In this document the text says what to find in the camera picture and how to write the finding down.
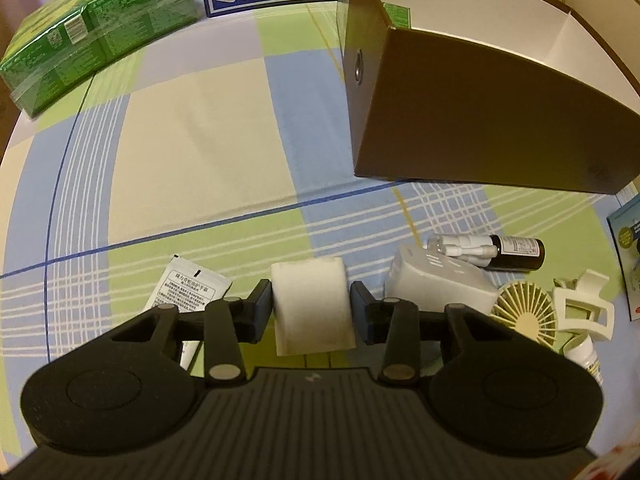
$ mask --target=white power adapter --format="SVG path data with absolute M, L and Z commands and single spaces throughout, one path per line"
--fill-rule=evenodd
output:
M 401 245 L 385 280 L 385 297 L 409 300 L 430 312 L 443 312 L 449 303 L 463 303 L 489 314 L 498 289 L 472 264 L 422 247 Z

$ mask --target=checkered tablecloth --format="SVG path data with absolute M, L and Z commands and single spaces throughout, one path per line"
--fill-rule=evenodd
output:
M 532 275 L 612 277 L 612 342 L 597 349 L 607 450 L 640 418 L 640 342 L 606 215 L 613 196 L 355 178 L 335 4 L 215 18 L 136 51 L 30 121 L 0 166 L 0 466 L 33 447 L 19 395 L 37 368 L 137 314 L 173 254 L 247 294 L 273 262 L 343 257 L 382 293 L 396 247 L 432 232 L 542 238 Z M 492 274 L 496 284 L 513 275 Z M 255 365 L 370 365 L 380 349 Z

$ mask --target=mini handheld fan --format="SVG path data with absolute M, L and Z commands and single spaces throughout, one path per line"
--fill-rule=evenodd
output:
M 551 348 L 556 342 L 556 311 L 549 295 L 535 283 L 507 283 L 490 317 Z

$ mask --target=green item inside box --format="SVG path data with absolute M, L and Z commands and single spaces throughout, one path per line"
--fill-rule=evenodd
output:
M 33 116 L 107 64 L 196 19 L 193 0 L 51 0 L 22 22 L 0 75 Z

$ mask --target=barcode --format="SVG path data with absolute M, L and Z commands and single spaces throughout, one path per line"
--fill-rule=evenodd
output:
M 84 38 L 89 34 L 86 30 L 84 20 L 82 19 L 82 14 L 78 14 L 74 18 L 66 20 L 65 29 L 71 44 L 76 44 L 78 41 L 84 40 Z

